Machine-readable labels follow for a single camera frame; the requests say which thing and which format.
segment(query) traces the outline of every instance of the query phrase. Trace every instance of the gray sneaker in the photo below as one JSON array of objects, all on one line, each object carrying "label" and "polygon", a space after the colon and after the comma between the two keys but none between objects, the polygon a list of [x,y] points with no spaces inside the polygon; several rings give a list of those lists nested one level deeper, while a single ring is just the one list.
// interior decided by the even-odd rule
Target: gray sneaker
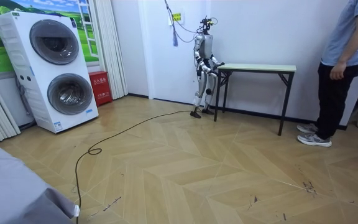
[{"label": "gray sneaker", "polygon": [[301,134],[298,135],[298,140],[308,146],[323,146],[330,147],[333,145],[331,138],[321,139],[316,134]]},{"label": "gray sneaker", "polygon": [[306,134],[314,134],[318,131],[318,128],[314,124],[299,124],[296,128]]}]

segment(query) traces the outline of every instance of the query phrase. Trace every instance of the washing machine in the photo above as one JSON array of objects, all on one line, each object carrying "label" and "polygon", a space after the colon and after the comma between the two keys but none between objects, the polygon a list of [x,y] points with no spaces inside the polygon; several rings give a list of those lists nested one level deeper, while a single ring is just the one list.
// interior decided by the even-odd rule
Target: washing machine
[{"label": "washing machine", "polygon": [[40,127],[58,133],[99,115],[73,19],[8,12],[0,36]]}]

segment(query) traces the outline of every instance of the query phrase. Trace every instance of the green landscape poster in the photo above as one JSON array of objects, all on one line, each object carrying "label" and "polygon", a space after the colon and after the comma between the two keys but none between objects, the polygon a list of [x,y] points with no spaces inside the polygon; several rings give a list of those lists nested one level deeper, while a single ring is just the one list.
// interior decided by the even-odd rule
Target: green landscape poster
[{"label": "green landscape poster", "polygon": [[[78,34],[82,44],[82,49],[85,56],[85,61],[94,62],[98,61],[97,57],[92,57],[88,47],[88,41],[85,36],[84,26],[81,21],[80,10],[78,9],[77,0],[0,0],[0,14],[7,13],[13,10],[20,10],[24,12],[34,13],[59,13],[63,16],[73,18],[77,23]],[[83,7],[85,20],[89,20],[89,14],[86,7]],[[93,38],[93,31],[90,26],[86,26],[88,35]],[[92,51],[96,52],[96,45],[91,44]],[[12,72],[13,67],[4,44],[0,38],[0,72]]]}]

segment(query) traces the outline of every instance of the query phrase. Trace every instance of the table top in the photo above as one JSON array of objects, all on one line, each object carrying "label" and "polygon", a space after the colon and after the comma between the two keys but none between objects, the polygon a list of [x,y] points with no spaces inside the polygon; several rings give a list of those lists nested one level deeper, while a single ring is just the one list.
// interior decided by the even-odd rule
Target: table top
[{"label": "table top", "polygon": [[295,65],[259,65],[259,64],[243,64],[243,63],[227,63],[219,66],[220,70],[252,70],[252,71],[278,71],[278,72],[296,72]]}]

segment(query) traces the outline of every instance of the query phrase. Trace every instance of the blue shirt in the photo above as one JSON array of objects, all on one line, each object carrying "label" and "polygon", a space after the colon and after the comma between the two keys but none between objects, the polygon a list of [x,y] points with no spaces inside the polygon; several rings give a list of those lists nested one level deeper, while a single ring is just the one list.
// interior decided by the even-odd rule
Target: blue shirt
[{"label": "blue shirt", "polygon": [[[323,64],[330,66],[337,64],[347,43],[356,30],[356,16],[358,16],[358,0],[350,0],[342,12],[333,34],[329,38],[322,58]],[[358,65],[358,50],[347,61],[347,66],[351,65]]]}]

